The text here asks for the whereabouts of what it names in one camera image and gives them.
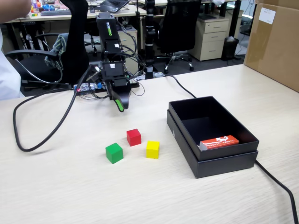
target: robotic arm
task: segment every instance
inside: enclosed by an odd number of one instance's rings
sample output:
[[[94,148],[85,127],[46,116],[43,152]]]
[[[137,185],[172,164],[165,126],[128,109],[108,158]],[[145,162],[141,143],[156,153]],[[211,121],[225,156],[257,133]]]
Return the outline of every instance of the robotic arm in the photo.
[[[97,75],[92,76],[95,83],[104,83],[110,100],[120,112],[128,109],[131,83],[125,71],[125,54],[116,28],[116,19],[109,12],[96,17],[101,41],[101,65]]]

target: keyboard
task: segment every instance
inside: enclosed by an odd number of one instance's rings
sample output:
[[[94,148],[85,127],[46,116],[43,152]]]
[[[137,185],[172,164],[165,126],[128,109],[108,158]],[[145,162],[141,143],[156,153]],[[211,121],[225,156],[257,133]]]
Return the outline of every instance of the keyboard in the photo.
[[[101,6],[112,6],[112,7],[121,7],[123,2],[120,1],[104,1]]]
[[[54,15],[71,15],[70,10],[59,10],[59,11],[42,11],[41,16],[54,16]]]

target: drawer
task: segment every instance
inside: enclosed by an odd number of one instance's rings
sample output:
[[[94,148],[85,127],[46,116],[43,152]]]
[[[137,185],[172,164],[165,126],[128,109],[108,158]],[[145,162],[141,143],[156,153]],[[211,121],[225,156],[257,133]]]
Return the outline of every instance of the drawer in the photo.
[[[121,43],[123,45],[134,45],[134,41],[132,40],[132,38],[129,36],[129,35],[126,35],[123,31],[119,31],[118,32],[119,36],[120,36],[120,39],[121,39]],[[133,37],[135,37],[135,40],[136,40],[136,44],[137,44],[137,33],[136,32],[133,32],[133,33],[130,33]]]
[[[228,29],[228,21],[207,22],[205,24],[205,34],[214,32],[223,32]]]
[[[223,41],[225,39],[225,35],[226,32],[203,34],[202,41],[203,42]]]
[[[223,45],[224,40],[203,43],[201,48],[200,60],[203,61],[221,58]]]

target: red cube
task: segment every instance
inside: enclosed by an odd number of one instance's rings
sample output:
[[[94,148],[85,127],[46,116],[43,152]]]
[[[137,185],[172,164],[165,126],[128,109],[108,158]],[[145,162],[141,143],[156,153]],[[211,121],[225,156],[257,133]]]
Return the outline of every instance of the red cube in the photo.
[[[141,134],[138,129],[127,131],[127,140],[130,146],[141,144]]]

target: office chair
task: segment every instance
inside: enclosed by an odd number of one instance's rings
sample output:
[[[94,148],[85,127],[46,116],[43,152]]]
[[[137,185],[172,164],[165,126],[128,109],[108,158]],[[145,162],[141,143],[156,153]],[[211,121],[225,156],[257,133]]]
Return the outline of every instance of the office chair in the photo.
[[[15,58],[19,54],[31,54],[29,58],[17,61],[14,66],[19,72],[23,84],[76,84],[89,65],[89,59],[84,43],[84,28],[87,19],[88,3],[86,0],[61,0],[71,11],[66,51],[61,55],[43,50],[15,50],[8,52],[7,57]],[[36,38],[59,34],[42,34]],[[57,68],[48,67],[45,56],[55,61]]]
[[[189,54],[176,55],[175,52],[186,51],[194,48],[195,27],[200,11],[201,0],[168,0],[165,18],[158,31],[161,53],[167,56],[164,73],[168,73],[168,66],[174,60],[187,62],[190,71],[194,70],[192,58]]]

